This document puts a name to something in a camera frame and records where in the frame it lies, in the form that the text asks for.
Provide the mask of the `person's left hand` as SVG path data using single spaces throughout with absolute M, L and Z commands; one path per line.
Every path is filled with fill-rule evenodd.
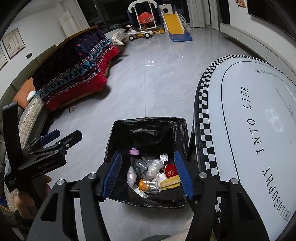
M 43 191 L 42 198 L 43 201 L 46 199 L 51 191 L 48 183 L 52 181 L 52 178 L 48 175 L 44 175 L 44 183 L 42 184 Z M 20 216 L 25 219 L 34 219 L 36 216 L 36 206 L 32 197 L 29 196 L 27 192 L 21 191 L 17 193 L 15 197 L 15 206 L 20 213 Z

